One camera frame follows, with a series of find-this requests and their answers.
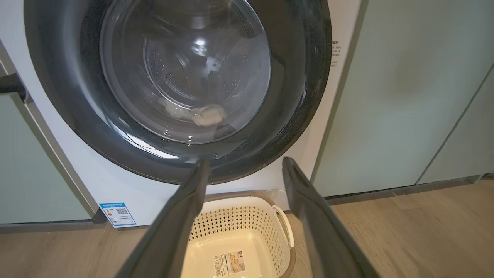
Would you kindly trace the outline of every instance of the cabinet door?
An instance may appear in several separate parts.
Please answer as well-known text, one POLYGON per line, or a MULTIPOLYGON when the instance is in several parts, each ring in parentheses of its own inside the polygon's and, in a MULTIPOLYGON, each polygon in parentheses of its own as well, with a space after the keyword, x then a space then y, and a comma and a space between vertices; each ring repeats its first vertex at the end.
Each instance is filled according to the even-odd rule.
POLYGON ((419 184, 494 172, 493 104, 491 71, 419 184))
POLYGON ((21 114, 0 94, 0 224, 91 219, 21 114))
POLYGON ((322 196, 415 184, 494 62, 494 1, 369 1, 313 176, 322 196))

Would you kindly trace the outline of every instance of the washing machine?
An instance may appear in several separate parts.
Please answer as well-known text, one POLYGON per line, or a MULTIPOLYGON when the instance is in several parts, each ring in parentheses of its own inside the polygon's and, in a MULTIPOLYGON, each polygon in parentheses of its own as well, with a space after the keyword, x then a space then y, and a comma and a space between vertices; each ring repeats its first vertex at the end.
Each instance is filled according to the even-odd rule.
POLYGON ((84 200, 150 225, 200 159, 206 194, 289 210, 310 177, 360 0, 2 0, 0 40, 84 200))

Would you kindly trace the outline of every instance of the beige basket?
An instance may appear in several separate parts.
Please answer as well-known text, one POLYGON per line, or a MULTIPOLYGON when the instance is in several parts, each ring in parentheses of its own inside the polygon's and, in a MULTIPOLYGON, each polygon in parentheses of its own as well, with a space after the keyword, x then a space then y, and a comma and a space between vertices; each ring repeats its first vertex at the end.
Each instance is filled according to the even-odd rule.
POLYGON ((204 203, 192 225, 182 278, 285 278, 294 265, 283 210, 262 195, 237 195, 204 203))

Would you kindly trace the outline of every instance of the washing machine door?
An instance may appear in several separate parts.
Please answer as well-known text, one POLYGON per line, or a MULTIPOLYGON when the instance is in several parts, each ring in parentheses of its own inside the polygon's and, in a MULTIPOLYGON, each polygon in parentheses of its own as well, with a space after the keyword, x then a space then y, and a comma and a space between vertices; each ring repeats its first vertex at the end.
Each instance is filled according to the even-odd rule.
POLYGON ((329 73, 320 0, 25 0, 36 73, 94 150, 179 184, 252 174, 302 134, 329 73))

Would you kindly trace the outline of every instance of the round glass door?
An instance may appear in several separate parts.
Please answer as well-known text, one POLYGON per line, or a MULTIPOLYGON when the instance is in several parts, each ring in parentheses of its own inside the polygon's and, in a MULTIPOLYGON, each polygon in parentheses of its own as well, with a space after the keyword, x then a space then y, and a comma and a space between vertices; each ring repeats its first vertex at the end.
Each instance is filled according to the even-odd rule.
POLYGON ((265 99, 268 40, 245 0, 113 1, 100 38, 113 96, 163 139, 227 138, 265 99))

